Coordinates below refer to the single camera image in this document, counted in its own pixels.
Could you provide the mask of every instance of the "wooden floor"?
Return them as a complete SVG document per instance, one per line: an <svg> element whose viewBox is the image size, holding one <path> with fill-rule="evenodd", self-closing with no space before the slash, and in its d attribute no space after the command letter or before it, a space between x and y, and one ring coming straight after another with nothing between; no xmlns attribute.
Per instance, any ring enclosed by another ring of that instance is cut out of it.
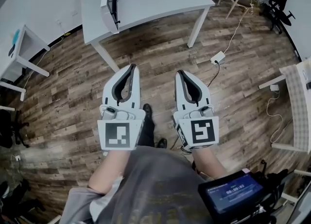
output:
<svg viewBox="0 0 311 224"><path fill-rule="evenodd" d="M177 137L172 121L177 70L189 71L205 84L216 74L218 67L209 60L227 48L242 16L242 10L235 7L225 20L229 8L226 4L211 8L191 49L187 41L198 12L155 20L103 42L120 67L138 65L142 104L149 103L154 110L156 142L165 137L171 147ZM258 85L279 76L279 67L298 60L286 35L270 32L269 27L258 12L247 14L221 62L218 77L209 87L215 115L220 118L221 139L215 153L231 172L245 167L257 171L262 159L268 162L269 172L305 169L309 164L305 154L270 147L270 136L280 119L268 117L266 106L276 95L268 88L259 90ZM12 100L9 105L21 110L22 120L30 123L22 131L30 148L1 148L0 163L17 180L18 163L10 158L21 156L20 171L32 188L29 196L44 203L47 211L40 215L48 220L62 213L72 187L87 185L103 158L97 120L103 87L114 73L90 45L84 44L82 30L53 47L40 66L51 75L46 78L33 73L23 103L19 95L8 94L8 100ZM24 87L29 74L18 86ZM280 98L269 111L283 116L283 126L291 119L284 84ZM292 140L291 123L280 142ZM178 141L174 147L177 152L180 145Z"/></svg>

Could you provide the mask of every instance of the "gray t-shirt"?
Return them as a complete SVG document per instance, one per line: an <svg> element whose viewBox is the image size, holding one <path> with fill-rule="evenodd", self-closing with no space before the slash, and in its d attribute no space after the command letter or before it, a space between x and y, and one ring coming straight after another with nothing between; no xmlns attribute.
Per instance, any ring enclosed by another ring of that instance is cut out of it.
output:
<svg viewBox="0 0 311 224"><path fill-rule="evenodd" d="M116 193L70 190L60 224L212 223L198 193L203 182L182 155L138 146Z"/></svg>

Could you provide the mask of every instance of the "open microwave door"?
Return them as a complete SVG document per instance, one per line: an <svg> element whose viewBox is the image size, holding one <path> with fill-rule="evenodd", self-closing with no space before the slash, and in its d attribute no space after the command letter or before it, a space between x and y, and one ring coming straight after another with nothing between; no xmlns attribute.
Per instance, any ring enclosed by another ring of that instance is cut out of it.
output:
<svg viewBox="0 0 311 224"><path fill-rule="evenodd" d="M102 0L101 12L105 26L113 34L119 33L118 0Z"/></svg>

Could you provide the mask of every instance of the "checkered tablecloth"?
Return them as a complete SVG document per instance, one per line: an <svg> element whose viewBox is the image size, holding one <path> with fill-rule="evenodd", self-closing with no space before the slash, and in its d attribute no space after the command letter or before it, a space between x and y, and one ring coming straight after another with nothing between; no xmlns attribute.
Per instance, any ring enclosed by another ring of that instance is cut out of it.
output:
<svg viewBox="0 0 311 224"><path fill-rule="evenodd" d="M306 87L306 64L311 60L297 65L281 68L291 99L294 122L294 147L310 152L311 150L311 90Z"/></svg>

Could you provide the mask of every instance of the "black pants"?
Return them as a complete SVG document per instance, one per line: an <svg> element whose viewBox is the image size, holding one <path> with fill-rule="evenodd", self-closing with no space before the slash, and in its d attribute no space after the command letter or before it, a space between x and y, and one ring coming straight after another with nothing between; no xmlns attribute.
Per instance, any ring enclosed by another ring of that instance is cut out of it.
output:
<svg viewBox="0 0 311 224"><path fill-rule="evenodd" d="M141 131L137 145L154 147L155 146L154 130L155 130L155 124L153 120L148 117L145 117L144 126L142 127L142 131Z"/></svg>
<svg viewBox="0 0 311 224"><path fill-rule="evenodd" d="M12 195L8 198L3 198L3 207L2 207L2 214L9 218L14 218L21 216L27 213L34 207L38 206L38 200L29 200L23 203L20 203L21 199L24 197L28 189L28 185L21 183L18 185Z"/></svg>

